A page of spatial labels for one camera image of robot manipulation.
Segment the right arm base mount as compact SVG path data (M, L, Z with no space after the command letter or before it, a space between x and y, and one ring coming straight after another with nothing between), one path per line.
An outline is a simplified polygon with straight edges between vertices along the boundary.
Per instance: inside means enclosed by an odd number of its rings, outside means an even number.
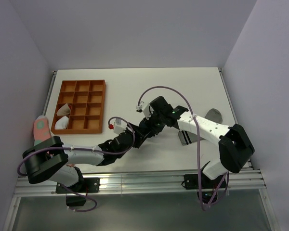
M220 175L214 180L210 180L204 174L201 174L201 188L202 188L202 202L208 204L210 199L212 198L214 192L217 189L220 181L222 182L220 188L226 188L227 184L227 177L223 179L223 176ZM198 190L198 174L185 174L184 180L181 183L181 186L186 190Z

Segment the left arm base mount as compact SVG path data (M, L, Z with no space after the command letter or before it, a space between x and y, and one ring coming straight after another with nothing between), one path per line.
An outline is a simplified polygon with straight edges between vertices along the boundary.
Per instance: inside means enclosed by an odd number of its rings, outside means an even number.
M84 178L79 185L67 187L57 183L55 193L66 196L67 209L73 212L89 212L98 206L97 201L90 196L90 193L98 193L100 188L99 178Z

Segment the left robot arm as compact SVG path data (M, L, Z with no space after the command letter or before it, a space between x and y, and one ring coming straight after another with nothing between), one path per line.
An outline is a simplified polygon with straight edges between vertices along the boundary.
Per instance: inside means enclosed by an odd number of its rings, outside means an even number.
M67 186L73 192L84 187L84 178L77 164L107 166L131 148L139 148L147 138L154 136L148 127L133 124L120 125L118 121L109 125L117 136L92 147L64 145L57 136L51 137L23 153L30 184L38 184L47 180Z

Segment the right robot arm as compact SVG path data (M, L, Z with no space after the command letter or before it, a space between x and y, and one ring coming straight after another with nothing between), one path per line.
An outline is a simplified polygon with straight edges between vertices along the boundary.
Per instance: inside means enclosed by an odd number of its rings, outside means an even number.
M218 147L219 157L209 161L198 177L200 185L205 188L210 187L216 178L226 172L239 173L255 152L241 125L223 125L192 114L185 107L173 108L162 96L150 103L139 102L136 111L145 115L144 121L148 126L167 126L188 131Z

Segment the grey striped sock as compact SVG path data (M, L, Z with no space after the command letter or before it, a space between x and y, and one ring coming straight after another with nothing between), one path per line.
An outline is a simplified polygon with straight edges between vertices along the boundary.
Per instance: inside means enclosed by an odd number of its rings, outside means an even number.
M215 108L210 109L204 118L219 124L223 121L222 114ZM196 143L198 140L204 140L202 137L198 139L196 134L185 130L178 131L178 137L183 146Z

